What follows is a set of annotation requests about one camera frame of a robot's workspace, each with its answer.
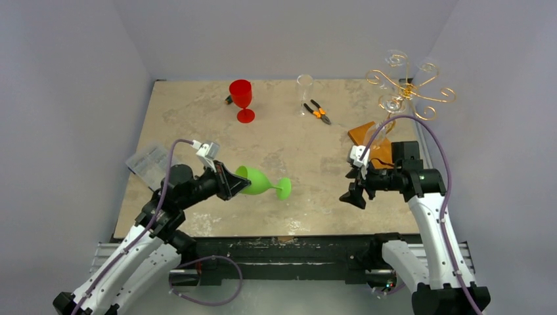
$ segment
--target black pliers handle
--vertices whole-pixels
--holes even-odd
[[[307,105],[306,103],[303,103],[303,107],[305,107],[305,109],[312,113],[313,115],[315,115],[315,117],[320,118],[321,120],[323,120],[324,123],[326,123],[327,125],[330,125],[330,119],[325,115],[326,111],[314,100],[310,100],[311,103],[313,105],[315,105],[315,107],[317,107],[317,111],[312,110],[311,107],[309,107],[309,105]]]

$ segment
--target white wall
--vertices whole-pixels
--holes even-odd
[[[0,314],[54,314],[116,222],[150,76],[113,2],[0,3]]]
[[[457,0],[115,0],[157,79],[363,77],[426,57]]]
[[[430,54],[457,90],[431,126],[454,176],[457,236],[491,291],[489,315],[557,309],[556,16],[555,1],[460,0]]]

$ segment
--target red cup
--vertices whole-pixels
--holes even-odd
[[[247,80],[236,80],[230,84],[229,92],[234,104],[242,108],[236,116],[237,120],[241,123],[252,122],[256,117],[256,113],[253,110],[247,109],[252,102],[252,84]]]

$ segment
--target green cup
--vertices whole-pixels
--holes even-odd
[[[236,175],[249,179],[252,184],[244,188],[240,193],[246,195],[259,195],[270,188],[277,190],[277,197],[280,200],[285,200],[292,191],[292,183],[289,178],[281,178],[277,185],[271,184],[271,181],[260,170],[253,167],[240,166],[236,170]]]

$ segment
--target purple hose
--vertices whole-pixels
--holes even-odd
[[[213,255],[213,256],[199,258],[199,259],[196,259],[194,261],[191,261],[191,262],[188,262],[188,263],[185,263],[185,264],[181,264],[178,267],[176,267],[176,269],[184,268],[184,267],[187,267],[187,266],[190,266],[192,264],[196,264],[196,263],[199,263],[199,262],[202,262],[202,261],[208,261],[210,259],[223,259],[225,261],[228,261],[238,271],[238,275],[240,276],[240,281],[238,282],[238,286],[236,287],[236,291],[228,299],[225,299],[225,300],[222,300],[222,301],[219,301],[219,302],[205,302],[205,301],[196,300],[192,297],[188,297],[188,296],[183,295],[182,293],[176,291],[176,289],[174,289],[174,287],[172,286],[172,283],[170,282],[170,279],[169,279],[168,284],[170,285],[170,288],[171,288],[170,291],[172,293],[176,294],[177,296],[181,297],[182,299],[186,299],[190,302],[197,303],[197,304],[204,305],[204,306],[221,306],[221,305],[225,305],[227,303],[230,303],[233,299],[235,299],[238,296],[238,294],[240,294],[240,290],[242,289],[242,282],[244,281],[244,277],[242,275],[242,271],[240,270],[240,267],[232,259],[230,259],[228,257],[224,257],[224,256]]]
[[[139,240],[151,229],[151,226],[153,226],[153,224],[155,223],[156,217],[158,215],[158,213],[160,212],[160,209],[162,208],[162,204],[164,202],[164,197],[166,196],[166,190],[168,189],[168,178],[169,178],[169,174],[170,174],[170,167],[172,166],[172,155],[174,153],[174,148],[176,147],[176,144],[178,144],[179,142],[185,142],[187,144],[193,144],[193,141],[191,140],[185,140],[185,139],[178,139],[176,141],[174,141],[172,143],[172,146],[170,146],[170,153],[168,154],[168,165],[166,165],[166,176],[164,177],[164,183],[162,185],[162,191],[160,192],[160,199],[158,201],[158,205],[157,208],[155,210],[155,214],[151,217],[151,220],[149,221],[149,223],[147,224],[147,226],[145,227],[145,229],[135,238],[133,239],[133,241],[129,242],[129,245],[126,246],[123,249],[123,252],[127,253],[137,242],[139,242]],[[114,259],[112,259],[107,265],[106,267],[99,273],[99,275],[97,276],[97,278],[91,282],[91,285],[89,286],[89,289],[87,289],[85,291],[85,296],[82,297],[79,302],[76,304],[76,307],[74,307],[74,310],[72,311],[72,315],[76,315],[78,313],[78,310],[81,308],[81,306],[84,304],[85,300],[88,298],[88,296],[90,296],[91,292],[94,290],[94,288],[97,286],[97,284],[99,284],[99,282],[102,280],[102,278],[106,275],[106,273],[123,257],[122,253],[119,253],[118,255],[116,255],[116,257],[114,257]]]
[[[362,156],[360,157],[360,161],[362,161],[363,158],[365,157],[367,151],[369,150],[369,148],[371,146],[371,143],[377,137],[377,134],[381,131],[381,129],[383,129],[383,127],[385,127],[391,121],[393,121],[395,119],[399,119],[399,118],[408,118],[408,119],[412,119],[414,121],[417,121],[419,124],[421,124],[430,133],[433,140],[435,141],[435,144],[439,148],[439,153],[441,153],[441,158],[443,159],[443,164],[445,164],[445,170],[447,172],[447,193],[445,195],[445,199],[443,200],[443,203],[441,204],[441,215],[439,216],[439,221],[441,221],[440,224],[441,224],[441,232],[443,234],[443,240],[445,241],[445,245],[447,246],[447,250],[449,252],[449,257],[451,258],[451,264],[452,264],[452,266],[455,270],[455,273],[457,274],[458,283],[462,287],[462,290],[464,292],[464,295],[466,296],[466,299],[468,299],[468,302],[470,303],[470,305],[474,309],[474,312],[476,312],[477,315],[481,315],[481,310],[479,309],[476,302],[474,302],[474,299],[472,298],[472,296],[471,296],[471,294],[468,290],[468,286],[464,283],[464,279],[462,279],[462,275],[458,274],[458,271],[460,271],[460,268],[458,267],[457,257],[455,256],[453,246],[451,246],[451,243],[449,241],[449,235],[447,233],[447,227],[445,226],[445,222],[443,220],[445,218],[445,212],[446,212],[445,210],[446,210],[447,204],[449,202],[449,197],[451,196],[451,188],[453,187],[453,180],[452,180],[452,176],[451,176],[451,169],[449,168],[449,162],[447,161],[447,156],[445,155],[445,151],[443,150],[443,147],[441,146],[441,143],[439,142],[439,139],[437,138],[437,136],[435,136],[434,132],[422,120],[420,120],[418,118],[415,118],[414,116],[399,115],[399,116],[391,117],[391,118],[383,121],[383,123],[381,123],[381,125],[379,125],[379,127],[377,127],[377,129],[375,130],[375,132],[373,133],[373,135],[371,136],[371,138],[367,142],[367,145],[364,149],[364,152],[363,152]]]

